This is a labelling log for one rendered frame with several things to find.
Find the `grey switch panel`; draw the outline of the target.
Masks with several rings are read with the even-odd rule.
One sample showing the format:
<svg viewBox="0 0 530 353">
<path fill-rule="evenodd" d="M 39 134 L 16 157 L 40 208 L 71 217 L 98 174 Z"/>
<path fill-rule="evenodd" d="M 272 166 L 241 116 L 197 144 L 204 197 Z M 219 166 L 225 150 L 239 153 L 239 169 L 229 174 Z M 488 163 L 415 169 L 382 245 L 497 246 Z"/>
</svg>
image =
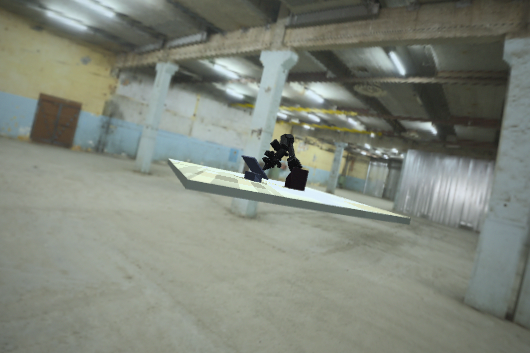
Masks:
<svg viewBox="0 0 530 353">
<path fill-rule="evenodd" d="M 268 177 L 266 176 L 265 172 L 263 171 L 255 157 L 242 155 L 242 158 L 251 170 L 251 172 L 245 171 L 245 179 L 259 183 L 261 183 L 262 178 L 268 180 Z"/>
</svg>

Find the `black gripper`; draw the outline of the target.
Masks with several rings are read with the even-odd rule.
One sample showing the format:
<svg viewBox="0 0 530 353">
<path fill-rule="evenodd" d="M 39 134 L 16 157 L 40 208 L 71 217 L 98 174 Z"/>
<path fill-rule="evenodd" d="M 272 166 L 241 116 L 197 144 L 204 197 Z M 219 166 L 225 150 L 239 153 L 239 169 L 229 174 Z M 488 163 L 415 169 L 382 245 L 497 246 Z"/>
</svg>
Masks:
<svg viewBox="0 0 530 353">
<path fill-rule="evenodd" d="M 281 155 L 279 153 L 274 153 L 274 155 L 276 154 L 276 157 L 272 160 L 271 158 L 268 159 L 268 157 L 263 157 L 262 160 L 264 161 L 265 165 L 263 167 L 263 171 L 264 170 L 267 170 L 267 169 L 270 169 L 270 168 L 274 168 L 275 165 L 278 165 L 277 168 L 280 168 L 281 167 Z"/>
</svg>

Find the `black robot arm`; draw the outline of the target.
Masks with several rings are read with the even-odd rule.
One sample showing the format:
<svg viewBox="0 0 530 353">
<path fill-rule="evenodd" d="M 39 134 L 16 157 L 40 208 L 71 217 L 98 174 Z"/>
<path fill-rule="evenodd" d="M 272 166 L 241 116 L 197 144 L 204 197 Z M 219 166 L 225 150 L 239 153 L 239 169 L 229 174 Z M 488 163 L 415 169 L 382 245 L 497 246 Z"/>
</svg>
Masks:
<svg viewBox="0 0 530 353">
<path fill-rule="evenodd" d="M 287 157 L 289 154 L 289 158 L 287 158 L 287 163 L 288 163 L 288 167 L 290 171 L 292 171 L 294 167 L 301 169 L 302 165 L 300 161 L 295 157 L 295 152 L 294 152 L 294 147 L 293 147 L 294 136 L 292 134 L 284 134 L 280 138 L 281 138 L 280 143 L 278 142 L 277 139 L 275 139 L 270 143 L 270 145 L 273 147 L 273 149 L 277 153 L 281 155 L 282 158 L 284 156 Z M 266 150 L 264 155 L 266 155 L 268 159 L 271 158 L 273 160 L 276 157 L 276 154 L 274 155 L 274 153 L 275 153 L 274 151 Z"/>
</svg>

